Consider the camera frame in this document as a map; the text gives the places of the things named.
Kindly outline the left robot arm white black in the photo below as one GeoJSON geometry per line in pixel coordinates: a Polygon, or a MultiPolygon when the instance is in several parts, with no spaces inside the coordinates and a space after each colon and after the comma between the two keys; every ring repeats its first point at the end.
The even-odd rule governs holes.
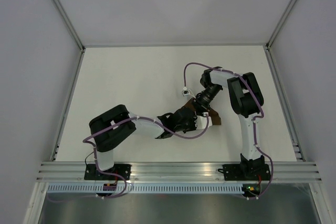
{"type": "Polygon", "coordinates": [[[149,121],[129,112],[123,104],[95,117],[89,128],[96,146],[97,175],[104,180],[114,176],[113,150],[132,134],[166,139],[174,133],[195,131],[196,120],[196,113],[185,106],[149,121]]]}

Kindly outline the brown cloth napkin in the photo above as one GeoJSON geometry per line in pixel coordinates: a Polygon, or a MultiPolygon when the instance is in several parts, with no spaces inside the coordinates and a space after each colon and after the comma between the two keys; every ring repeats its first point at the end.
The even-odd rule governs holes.
{"type": "Polygon", "coordinates": [[[200,105],[196,102],[194,98],[188,100],[185,104],[185,107],[191,109],[196,115],[203,115],[204,112],[208,113],[208,116],[212,120],[213,125],[221,125],[221,118],[217,111],[212,109],[211,107],[205,107],[203,105],[200,105]]]}

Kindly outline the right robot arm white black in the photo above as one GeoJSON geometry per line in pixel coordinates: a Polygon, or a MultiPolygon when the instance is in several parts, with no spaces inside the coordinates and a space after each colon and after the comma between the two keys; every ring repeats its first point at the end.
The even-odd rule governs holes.
{"type": "Polygon", "coordinates": [[[223,166],[227,179],[268,180],[266,155],[258,146],[258,121],[264,117],[264,98],[255,75],[252,72],[239,75],[215,67],[204,70],[200,83],[204,90],[191,100],[195,109],[208,112],[212,116],[212,124],[217,124],[220,121],[219,116],[211,109],[210,103],[223,88],[227,88],[231,107],[239,118],[242,136],[240,163],[223,166]]]}

